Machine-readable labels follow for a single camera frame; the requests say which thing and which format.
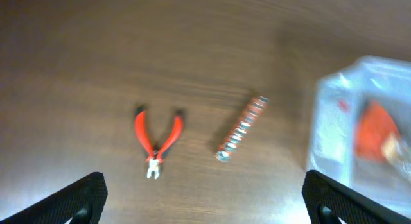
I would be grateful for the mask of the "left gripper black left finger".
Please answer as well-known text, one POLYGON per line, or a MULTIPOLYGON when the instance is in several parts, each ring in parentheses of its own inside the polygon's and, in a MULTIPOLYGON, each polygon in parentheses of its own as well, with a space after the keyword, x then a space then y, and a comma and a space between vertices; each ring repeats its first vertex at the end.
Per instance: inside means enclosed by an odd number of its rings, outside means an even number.
POLYGON ((1 224, 98 224, 108 197, 103 173, 93 172, 1 224))

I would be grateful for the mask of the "orange scraper wooden handle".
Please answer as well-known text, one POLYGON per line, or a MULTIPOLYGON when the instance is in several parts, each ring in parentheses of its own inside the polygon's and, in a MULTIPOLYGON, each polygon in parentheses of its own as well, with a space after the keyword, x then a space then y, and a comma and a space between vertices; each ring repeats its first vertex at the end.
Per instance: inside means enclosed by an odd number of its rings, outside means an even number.
POLYGON ((401 138, 390 114, 377 101, 371 101, 357 122, 354 152, 366 160, 393 164, 400 159, 401 138))

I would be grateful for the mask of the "red handled pliers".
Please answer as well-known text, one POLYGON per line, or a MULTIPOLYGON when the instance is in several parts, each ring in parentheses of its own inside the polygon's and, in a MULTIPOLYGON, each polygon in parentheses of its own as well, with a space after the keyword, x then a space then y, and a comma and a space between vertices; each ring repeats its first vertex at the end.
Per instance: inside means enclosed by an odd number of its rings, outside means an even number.
POLYGON ((184 111, 176 110, 171 119, 170 133, 165 139, 156 141, 150 135, 146 105, 140 105, 134 110, 134 133, 144 150, 147 163, 147 179, 157 180, 160 177, 162 164, 172 146, 180 139, 185 123, 184 111))

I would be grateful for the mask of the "clear plastic container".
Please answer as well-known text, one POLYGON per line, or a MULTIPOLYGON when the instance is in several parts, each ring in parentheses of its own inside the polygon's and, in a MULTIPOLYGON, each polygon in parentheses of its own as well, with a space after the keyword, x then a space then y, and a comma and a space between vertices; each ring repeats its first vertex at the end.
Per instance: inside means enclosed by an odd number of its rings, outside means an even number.
POLYGON ((356 126, 378 102, 410 143, 410 62, 364 56, 317 84, 307 168, 410 217, 410 182, 388 163, 355 152, 356 126))

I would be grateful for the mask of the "orange socket rail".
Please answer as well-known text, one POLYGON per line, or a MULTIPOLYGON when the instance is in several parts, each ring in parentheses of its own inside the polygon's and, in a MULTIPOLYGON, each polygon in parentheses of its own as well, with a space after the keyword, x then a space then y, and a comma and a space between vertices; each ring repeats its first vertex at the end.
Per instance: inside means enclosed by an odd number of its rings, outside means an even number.
POLYGON ((219 145, 216 152, 216 158, 219 161, 227 162, 231 158, 267 105, 267 97, 261 95, 251 97, 239 114, 235 125, 219 145))

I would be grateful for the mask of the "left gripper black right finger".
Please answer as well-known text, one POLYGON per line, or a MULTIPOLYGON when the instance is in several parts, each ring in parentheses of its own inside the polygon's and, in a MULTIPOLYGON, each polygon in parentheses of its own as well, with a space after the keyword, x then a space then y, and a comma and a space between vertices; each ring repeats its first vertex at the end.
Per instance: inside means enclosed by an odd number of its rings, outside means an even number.
POLYGON ((306 172, 302 196, 313 224, 410 224, 410 218, 316 170, 306 172))

